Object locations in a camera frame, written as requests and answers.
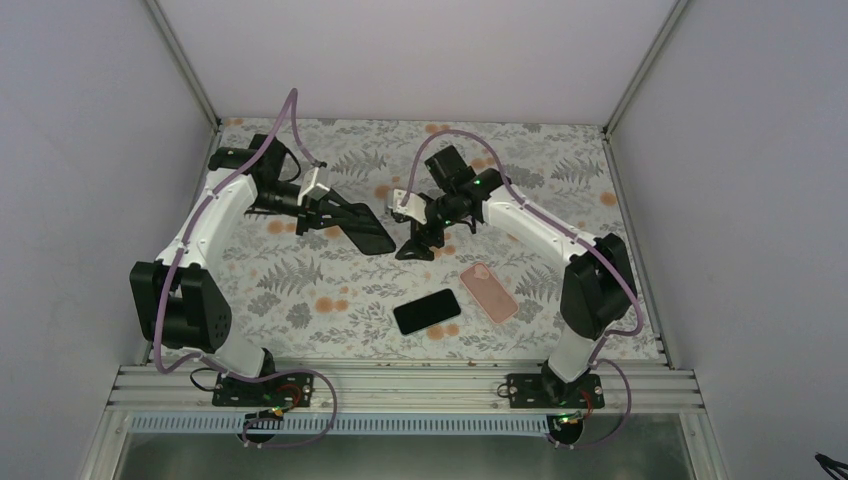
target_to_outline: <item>phone screen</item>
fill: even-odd
[[[400,333],[409,335],[456,317],[460,309],[453,291],[447,288],[406,305],[395,307],[394,313]]]

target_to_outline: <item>smartphone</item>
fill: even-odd
[[[492,322],[501,324],[518,312],[518,302],[485,264],[475,263],[459,274],[459,281]]]
[[[394,313],[400,333],[409,335],[458,316],[460,309],[453,291],[446,288],[406,305],[395,307]]]

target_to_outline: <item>vent grille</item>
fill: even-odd
[[[134,433],[239,433],[244,414],[216,412],[140,412]],[[327,426],[329,414],[289,414],[281,422],[266,421],[251,432],[315,434]],[[512,435],[547,433],[544,415],[377,415],[339,414],[334,435]]]

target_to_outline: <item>table surface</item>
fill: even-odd
[[[267,132],[272,123],[228,119],[221,145],[246,147],[254,133]],[[513,182],[544,208],[599,236],[613,232],[626,238],[597,127],[298,121],[304,143],[327,162],[333,188],[348,201],[367,203],[398,246],[409,237],[409,226],[396,224],[383,212],[383,198],[390,188],[404,187],[415,151],[428,134],[448,125],[487,139]],[[301,157],[289,126],[277,137]],[[449,143],[477,171],[494,164],[479,145],[448,136],[434,141],[425,158]],[[294,173],[288,162],[281,178]],[[415,191],[438,194],[423,166],[417,176]],[[445,247],[433,262],[398,261],[393,254],[364,256],[338,228],[302,237],[294,228],[290,217],[244,216],[213,272],[233,309],[235,328],[276,356],[544,359],[564,326],[561,272],[495,228],[481,225],[474,236],[462,225],[448,229]],[[501,325],[488,319],[459,281],[459,273],[476,262],[488,265],[519,303],[518,313]],[[401,335],[392,309],[445,288],[456,294],[462,314],[426,331]],[[614,325],[633,328],[633,309]],[[637,337],[611,338],[601,356],[657,358],[651,325]]]

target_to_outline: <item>robotic arm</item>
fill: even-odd
[[[559,344],[543,365],[542,377],[552,400],[557,402],[571,397],[580,388],[588,371],[589,358],[604,330],[621,319],[630,307],[627,295],[584,247],[530,214],[527,207],[532,206],[551,218],[556,218],[554,215],[529,200],[520,205],[507,191],[498,171],[486,169],[475,174],[453,146],[424,163],[436,185],[445,193],[431,199],[404,190],[390,192],[387,210],[396,221],[410,221],[411,224],[410,239],[396,258],[433,260],[430,247],[444,246],[445,228],[465,223],[476,233],[480,222],[506,231],[544,257],[548,265],[561,270],[560,313],[567,328],[563,329]],[[635,291],[627,247],[621,238],[614,234],[596,238],[565,222],[560,223],[590,245],[594,244]]]
[[[391,237],[365,204],[351,204],[330,188],[325,165],[307,172],[301,185],[280,182],[283,161],[291,151],[276,139],[257,163],[217,195],[210,196],[213,187],[247,162],[265,139],[264,135],[255,135],[247,149],[218,149],[209,161],[207,195],[201,195],[202,200],[194,206],[180,233],[156,260],[137,262],[130,273],[142,333],[153,341],[165,276],[177,250],[183,248],[167,292],[162,344],[202,351],[229,371],[250,378],[273,374],[273,356],[231,328],[232,311],[211,274],[245,210],[296,217],[297,235],[310,229],[339,226],[366,255],[395,251]],[[486,169],[475,174],[453,146],[426,160],[425,165],[443,195],[432,199],[394,190],[387,196],[386,207],[392,217],[398,222],[410,222],[410,239],[396,258],[433,260],[430,247],[444,246],[446,228],[463,223],[476,233],[479,222],[506,231],[542,255],[549,265],[563,271],[560,312],[567,328],[542,367],[542,385],[555,404],[573,398],[587,378],[588,360],[605,329],[630,307],[627,295],[584,247],[527,211],[533,208],[547,213],[544,209],[526,200],[517,202],[508,191],[516,191],[515,187],[504,185],[498,171]],[[191,225],[194,212],[203,204],[205,210],[196,220],[197,225]],[[635,291],[627,249],[619,237],[609,234],[596,238],[565,222],[559,223],[594,244]],[[188,229],[192,233],[184,245],[183,234]],[[258,388],[273,385],[260,384]]]
[[[255,135],[247,149],[220,148],[209,160],[204,189],[208,193],[251,158],[265,141]],[[231,328],[230,306],[212,273],[239,218],[250,208],[254,212],[297,218],[295,233],[339,226],[366,255],[395,250],[391,237],[364,204],[351,204],[330,188],[329,172],[313,168],[301,185],[278,180],[286,156],[291,151],[273,139],[262,158],[239,175],[218,195],[201,195],[188,220],[154,262],[137,262],[130,284],[138,311],[141,331],[153,341],[158,300],[165,275],[182,246],[184,232],[201,204],[209,202],[177,268],[165,309],[162,344],[169,348],[195,349],[213,357],[221,365],[242,376],[256,378],[274,373],[273,356]]]

